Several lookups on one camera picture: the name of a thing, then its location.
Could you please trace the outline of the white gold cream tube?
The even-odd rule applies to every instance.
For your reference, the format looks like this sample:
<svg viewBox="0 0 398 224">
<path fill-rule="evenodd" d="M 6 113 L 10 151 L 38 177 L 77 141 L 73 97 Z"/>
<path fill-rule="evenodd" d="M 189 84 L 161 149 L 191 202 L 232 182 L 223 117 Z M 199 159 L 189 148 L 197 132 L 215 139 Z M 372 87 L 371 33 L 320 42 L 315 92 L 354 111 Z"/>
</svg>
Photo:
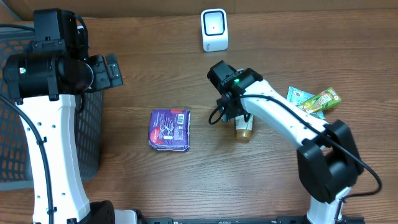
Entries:
<svg viewBox="0 0 398 224">
<path fill-rule="evenodd" d="M 253 115 L 240 115 L 235 117 L 236 139 L 250 141 L 252 139 Z"/>
</svg>

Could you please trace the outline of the teal wet wipes pack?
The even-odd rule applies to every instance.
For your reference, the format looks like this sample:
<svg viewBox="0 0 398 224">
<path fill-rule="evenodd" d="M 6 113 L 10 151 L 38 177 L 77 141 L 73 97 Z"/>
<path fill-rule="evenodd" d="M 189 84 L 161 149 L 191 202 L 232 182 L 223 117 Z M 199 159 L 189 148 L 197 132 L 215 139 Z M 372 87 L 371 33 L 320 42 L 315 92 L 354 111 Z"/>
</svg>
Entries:
<svg viewBox="0 0 398 224">
<path fill-rule="evenodd" d="M 304 101 L 310 99 L 314 95 L 311 93 L 307 93 L 305 91 L 299 90 L 295 87 L 290 86 L 288 93 L 287 93 L 287 101 L 292 103 L 295 106 L 301 105 Z M 317 111 L 316 113 L 311 113 L 312 116 L 319 118 L 319 119 L 325 119 L 325 116 L 323 114 L 323 111 Z"/>
</svg>

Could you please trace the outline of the purple red liners pack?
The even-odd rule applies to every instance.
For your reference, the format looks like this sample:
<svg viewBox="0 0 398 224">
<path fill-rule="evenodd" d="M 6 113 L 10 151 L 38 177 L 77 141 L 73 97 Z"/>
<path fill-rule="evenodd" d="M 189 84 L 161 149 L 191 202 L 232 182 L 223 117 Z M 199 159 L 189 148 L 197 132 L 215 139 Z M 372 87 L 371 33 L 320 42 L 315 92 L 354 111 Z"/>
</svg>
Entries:
<svg viewBox="0 0 398 224">
<path fill-rule="evenodd" d="M 190 110 L 152 110 L 149 145 L 157 151 L 189 151 L 190 115 Z"/>
</svg>

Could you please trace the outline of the green yellow snack packet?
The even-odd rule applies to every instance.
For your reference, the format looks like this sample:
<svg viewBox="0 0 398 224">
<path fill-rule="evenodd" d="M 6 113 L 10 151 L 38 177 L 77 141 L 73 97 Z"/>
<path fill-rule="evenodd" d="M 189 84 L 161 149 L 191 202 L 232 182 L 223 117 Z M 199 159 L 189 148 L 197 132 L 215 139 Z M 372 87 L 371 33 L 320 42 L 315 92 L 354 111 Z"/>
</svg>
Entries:
<svg viewBox="0 0 398 224">
<path fill-rule="evenodd" d="M 298 106 L 299 109 L 311 114 L 318 111 L 324 111 L 337 106 L 342 101 L 342 98 L 332 88 L 328 88 L 323 92 L 309 98 Z"/>
</svg>

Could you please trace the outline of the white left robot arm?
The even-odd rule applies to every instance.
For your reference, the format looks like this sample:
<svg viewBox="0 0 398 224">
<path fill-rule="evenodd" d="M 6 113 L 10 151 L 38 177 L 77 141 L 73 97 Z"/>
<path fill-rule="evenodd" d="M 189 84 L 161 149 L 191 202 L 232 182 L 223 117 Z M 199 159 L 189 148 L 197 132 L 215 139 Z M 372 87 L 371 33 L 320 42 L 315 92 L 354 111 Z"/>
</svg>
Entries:
<svg viewBox="0 0 398 224">
<path fill-rule="evenodd" d="M 34 223 L 131 223 L 134 210 L 91 202 L 81 181 L 75 142 L 76 96 L 123 84 L 116 56 L 88 53 L 83 19 L 62 9 L 34 12 L 27 54 L 8 57 L 5 104 L 22 120 L 34 182 Z"/>
</svg>

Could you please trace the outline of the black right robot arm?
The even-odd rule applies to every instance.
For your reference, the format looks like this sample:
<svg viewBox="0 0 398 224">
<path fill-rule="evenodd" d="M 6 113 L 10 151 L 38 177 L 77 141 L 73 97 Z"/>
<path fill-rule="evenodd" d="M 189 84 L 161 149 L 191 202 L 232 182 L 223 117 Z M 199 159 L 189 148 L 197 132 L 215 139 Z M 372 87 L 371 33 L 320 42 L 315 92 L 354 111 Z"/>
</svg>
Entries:
<svg viewBox="0 0 398 224">
<path fill-rule="evenodd" d="M 298 109 L 251 68 L 237 70 L 220 61 L 207 77 L 221 95 L 217 101 L 221 119 L 256 116 L 296 150 L 298 176 L 311 196 L 302 223 L 347 223 L 343 202 L 364 170 L 349 127 Z"/>
</svg>

